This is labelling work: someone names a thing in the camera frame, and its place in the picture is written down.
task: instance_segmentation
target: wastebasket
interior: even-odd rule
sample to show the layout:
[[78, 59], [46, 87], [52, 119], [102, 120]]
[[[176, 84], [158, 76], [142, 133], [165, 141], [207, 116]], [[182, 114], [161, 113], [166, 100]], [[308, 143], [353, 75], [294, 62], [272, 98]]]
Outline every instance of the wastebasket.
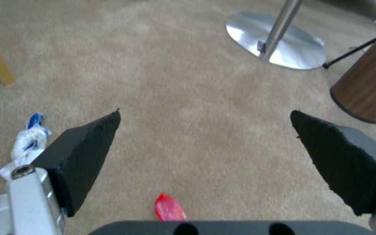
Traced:
[[330, 95], [349, 115], [376, 123], [376, 42], [330, 88]]

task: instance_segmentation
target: metal pole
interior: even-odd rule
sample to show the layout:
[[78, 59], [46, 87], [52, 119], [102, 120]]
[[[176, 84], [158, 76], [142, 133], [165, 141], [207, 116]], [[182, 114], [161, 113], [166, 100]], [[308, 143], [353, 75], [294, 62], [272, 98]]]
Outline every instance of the metal pole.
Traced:
[[300, 8], [301, 2], [302, 0], [287, 0], [285, 2], [268, 35], [264, 49], [261, 50], [263, 53], [262, 58], [264, 60], [268, 61], [271, 58], [271, 55], [275, 51], [279, 40], [281, 40], [282, 36], [284, 36], [285, 31], [287, 31], [292, 19]]

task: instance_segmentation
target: stand base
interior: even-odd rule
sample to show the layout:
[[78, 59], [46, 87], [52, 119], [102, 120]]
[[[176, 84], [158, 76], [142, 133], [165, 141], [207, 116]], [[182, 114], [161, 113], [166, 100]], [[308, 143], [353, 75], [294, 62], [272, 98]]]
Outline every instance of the stand base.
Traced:
[[[226, 23], [227, 33], [247, 51], [262, 58], [258, 42], [264, 43], [275, 22], [268, 15], [240, 12], [232, 15]], [[269, 62], [296, 70], [311, 70], [326, 61], [326, 54], [320, 39], [306, 31], [290, 25]]]

